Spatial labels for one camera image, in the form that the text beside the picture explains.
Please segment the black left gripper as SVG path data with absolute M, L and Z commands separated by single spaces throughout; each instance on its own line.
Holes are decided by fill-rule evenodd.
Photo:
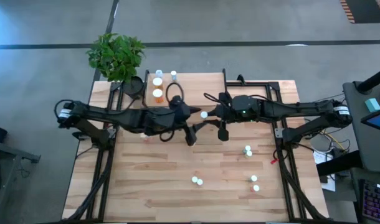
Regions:
M 201 111 L 200 108 L 189 107 L 179 95 L 173 96 L 169 102 L 169 108 L 173 112 L 169 117 L 171 118 L 170 126 L 184 126 L 187 125 L 187 119 L 191 113 Z M 184 128 L 185 140 L 187 144 L 196 143 L 196 130 L 195 126 L 186 126 Z

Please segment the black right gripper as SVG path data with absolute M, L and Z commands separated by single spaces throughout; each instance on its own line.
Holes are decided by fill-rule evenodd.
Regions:
M 205 125 L 210 124 L 218 128 L 217 136 L 221 141 L 229 140 L 229 132 L 226 128 L 226 122 L 236 122 L 236 112 L 232 107 L 232 97 L 228 92 L 219 93 L 219 103 L 222 108 L 215 108 L 207 113 L 208 116 L 220 117 L 223 121 L 218 119 L 205 120 L 201 123 L 194 124 L 192 126 L 193 131 L 196 133 L 198 130 L 203 128 Z

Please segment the wooden shelf with black legs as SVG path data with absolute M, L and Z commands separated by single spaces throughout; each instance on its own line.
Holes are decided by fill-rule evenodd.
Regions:
M 165 93 L 163 93 L 161 103 L 156 102 L 153 96 L 155 85 L 153 79 L 156 78 L 155 73 L 149 73 L 146 79 L 146 90 L 144 105 L 147 107 L 168 107 L 168 102 Z M 184 90 L 184 102 L 193 107 L 200 108 L 201 111 L 194 113 L 188 119 L 189 122 L 195 123 L 202 121 L 200 114 L 202 111 L 210 111 L 216 107 L 215 102 L 204 97 L 204 93 L 208 93 L 218 98 L 219 93 L 225 92 L 225 77 L 223 72 L 214 73 L 177 73 L 176 82 L 179 83 Z

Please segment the green potted plant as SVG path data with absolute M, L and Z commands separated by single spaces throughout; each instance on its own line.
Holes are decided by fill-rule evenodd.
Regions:
M 144 83 L 137 76 L 145 45 L 137 37 L 107 33 L 100 35 L 90 50 L 88 62 L 109 82 L 120 82 L 123 92 L 132 99 L 142 96 Z

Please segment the white paper sheet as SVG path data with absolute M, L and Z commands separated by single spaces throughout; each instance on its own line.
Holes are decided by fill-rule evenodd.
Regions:
M 323 162 L 328 162 L 328 161 L 332 160 L 332 158 L 333 158 L 333 156 L 331 154 L 322 153 L 322 152 L 318 152 L 318 151 L 315 151 L 313 153 L 313 156 L 314 156 L 316 165 L 321 164 Z M 328 190 L 331 192 L 336 191 L 335 175 L 334 174 L 330 174 L 327 176 L 320 177 L 320 179 L 321 179 L 320 182 L 321 182 L 321 188 L 322 189 Z

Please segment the dark grey side desk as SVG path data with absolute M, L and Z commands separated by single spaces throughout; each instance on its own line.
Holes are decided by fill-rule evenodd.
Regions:
M 370 114 L 365 101 L 374 98 L 380 104 L 380 85 L 368 95 L 360 93 L 354 83 L 343 84 L 346 104 L 353 117 L 353 130 L 363 166 L 367 170 L 380 172 L 380 130 L 363 124 L 361 120 Z

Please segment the small teal box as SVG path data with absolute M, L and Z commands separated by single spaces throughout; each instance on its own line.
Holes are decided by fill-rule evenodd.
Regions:
M 380 111 L 380 104 L 375 98 L 369 98 L 364 103 L 370 113 Z

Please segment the black pole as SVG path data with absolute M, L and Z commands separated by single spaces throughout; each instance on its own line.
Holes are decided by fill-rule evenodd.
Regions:
M 356 89 L 362 94 L 369 94 L 371 90 L 380 84 L 380 71 L 367 80 L 357 83 Z

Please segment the backlit black keyboard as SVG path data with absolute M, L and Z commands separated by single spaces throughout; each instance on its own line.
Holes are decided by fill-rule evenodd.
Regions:
M 380 184 L 360 180 L 362 216 L 380 223 Z

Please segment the dark rug with striped edge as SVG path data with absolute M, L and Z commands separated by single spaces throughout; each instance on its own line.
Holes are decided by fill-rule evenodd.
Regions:
M 352 24 L 380 24 L 380 0 L 340 0 Z

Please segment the black aluminium table frame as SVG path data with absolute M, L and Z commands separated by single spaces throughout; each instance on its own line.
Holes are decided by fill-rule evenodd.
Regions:
M 284 103 L 299 101 L 293 80 L 248 83 L 257 86 L 228 86 L 227 90 L 233 97 L 255 94 L 278 100 L 280 94 Z M 74 215 L 95 185 L 96 170 L 112 161 L 105 186 L 100 187 L 82 220 L 288 221 L 279 164 L 270 163 L 275 150 L 274 128 L 265 123 L 242 123 L 227 125 L 227 129 L 229 141 L 222 142 L 217 138 L 217 128 L 207 125 L 197 132 L 196 146 L 189 147 L 184 131 L 176 131 L 170 142 L 161 142 L 159 136 L 144 142 L 140 134 L 120 128 L 112 142 L 114 149 L 92 149 L 75 160 L 62 218 Z M 253 153 L 250 158 L 244 157 L 246 145 Z M 286 159 L 287 167 L 291 169 L 294 163 L 289 160 L 295 160 L 303 192 L 322 215 L 328 216 L 312 152 L 300 147 L 293 154 Z M 250 181 L 252 175 L 258 177 L 256 182 Z M 193 183 L 193 176 L 202 179 L 203 185 Z M 260 190 L 252 192 L 253 185 Z

